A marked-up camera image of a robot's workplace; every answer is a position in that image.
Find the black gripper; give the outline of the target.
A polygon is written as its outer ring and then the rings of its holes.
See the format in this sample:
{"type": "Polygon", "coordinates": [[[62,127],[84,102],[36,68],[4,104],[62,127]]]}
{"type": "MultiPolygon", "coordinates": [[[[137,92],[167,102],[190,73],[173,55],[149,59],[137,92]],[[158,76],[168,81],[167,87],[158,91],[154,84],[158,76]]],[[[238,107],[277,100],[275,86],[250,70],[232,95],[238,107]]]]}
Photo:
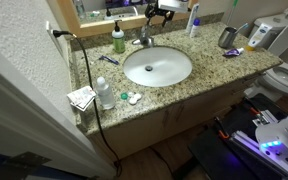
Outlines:
{"type": "Polygon", "coordinates": [[[145,10],[145,16],[147,17],[146,25],[152,26],[152,23],[151,23],[152,17],[162,16],[164,17],[164,20],[162,22],[162,27],[165,27],[168,21],[171,21],[173,19],[174,14],[175,14],[174,11],[160,9],[157,3],[155,4],[149,3],[145,10]]]}

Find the robot base with blue lights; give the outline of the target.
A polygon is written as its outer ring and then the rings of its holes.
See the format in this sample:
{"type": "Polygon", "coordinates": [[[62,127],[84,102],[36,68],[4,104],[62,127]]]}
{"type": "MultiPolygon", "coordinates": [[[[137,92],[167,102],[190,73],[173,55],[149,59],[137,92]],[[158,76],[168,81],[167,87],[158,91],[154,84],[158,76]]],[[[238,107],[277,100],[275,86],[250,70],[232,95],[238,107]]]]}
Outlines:
{"type": "Polygon", "coordinates": [[[288,180],[288,117],[258,125],[256,140],[242,131],[204,135],[189,149],[211,180],[288,180]]]}

